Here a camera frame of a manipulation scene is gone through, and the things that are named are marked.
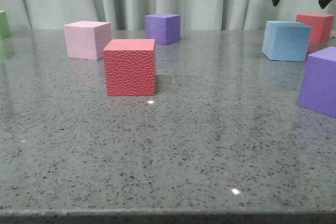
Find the pink cube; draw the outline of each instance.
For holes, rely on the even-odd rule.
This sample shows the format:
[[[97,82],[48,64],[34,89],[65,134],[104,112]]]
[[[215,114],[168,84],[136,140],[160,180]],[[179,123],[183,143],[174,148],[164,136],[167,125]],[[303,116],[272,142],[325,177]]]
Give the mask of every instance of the pink cube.
[[[99,60],[111,41],[111,23],[79,21],[64,25],[65,40],[70,58]]]
[[[155,40],[113,39],[104,48],[107,95],[155,95]]]
[[[310,36],[311,43],[326,42],[330,38],[333,14],[323,13],[302,13],[296,16],[296,21],[312,27]]]

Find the purple cube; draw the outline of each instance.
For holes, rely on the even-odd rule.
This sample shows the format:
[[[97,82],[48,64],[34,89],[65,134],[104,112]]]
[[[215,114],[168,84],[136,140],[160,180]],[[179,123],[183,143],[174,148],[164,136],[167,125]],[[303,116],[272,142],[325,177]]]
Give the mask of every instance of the purple cube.
[[[146,37],[155,43],[168,45],[181,40],[181,16],[177,14],[152,14],[145,16]]]
[[[308,55],[298,105],[336,118],[336,47]]]

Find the block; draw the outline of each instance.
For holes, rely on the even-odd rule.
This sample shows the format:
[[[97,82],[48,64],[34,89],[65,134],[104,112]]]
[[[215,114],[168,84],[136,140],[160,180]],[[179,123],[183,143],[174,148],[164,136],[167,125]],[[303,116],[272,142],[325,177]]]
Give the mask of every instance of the block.
[[[111,23],[79,21],[64,25],[67,52],[70,58],[99,60],[111,41]]]
[[[336,118],[336,47],[308,55],[298,105]]]
[[[11,34],[6,11],[0,10],[0,39]]]
[[[111,40],[104,68],[107,95],[155,95],[155,40]]]
[[[300,22],[267,21],[262,52],[270,60],[305,61],[310,33]]]
[[[310,37],[311,43],[322,43],[328,41],[330,38],[334,15],[323,13],[302,13],[296,16],[296,21],[312,27]]]
[[[152,14],[145,16],[146,38],[157,44],[169,45],[181,40],[181,16],[177,14]]]

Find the red cube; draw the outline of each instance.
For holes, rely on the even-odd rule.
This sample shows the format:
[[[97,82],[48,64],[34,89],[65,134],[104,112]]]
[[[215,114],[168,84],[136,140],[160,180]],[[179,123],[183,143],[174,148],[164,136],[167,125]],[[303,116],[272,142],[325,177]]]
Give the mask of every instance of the red cube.
[[[302,13],[296,16],[296,21],[312,27],[310,42],[322,43],[330,38],[333,14],[323,13]]]
[[[113,39],[103,52],[107,95],[155,95],[155,39]]]

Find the speckled gray countertop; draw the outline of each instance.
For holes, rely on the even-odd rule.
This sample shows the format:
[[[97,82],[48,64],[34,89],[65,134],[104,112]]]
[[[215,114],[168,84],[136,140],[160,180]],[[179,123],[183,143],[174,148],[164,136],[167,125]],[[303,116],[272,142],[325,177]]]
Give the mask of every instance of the speckled gray countertop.
[[[157,45],[154,97],[107,97],[103,61],[68,58],[61,30],[1,40],[0,216],[334,215],[336,119],[296,105],[305,63],[268,60],[263,35]]]

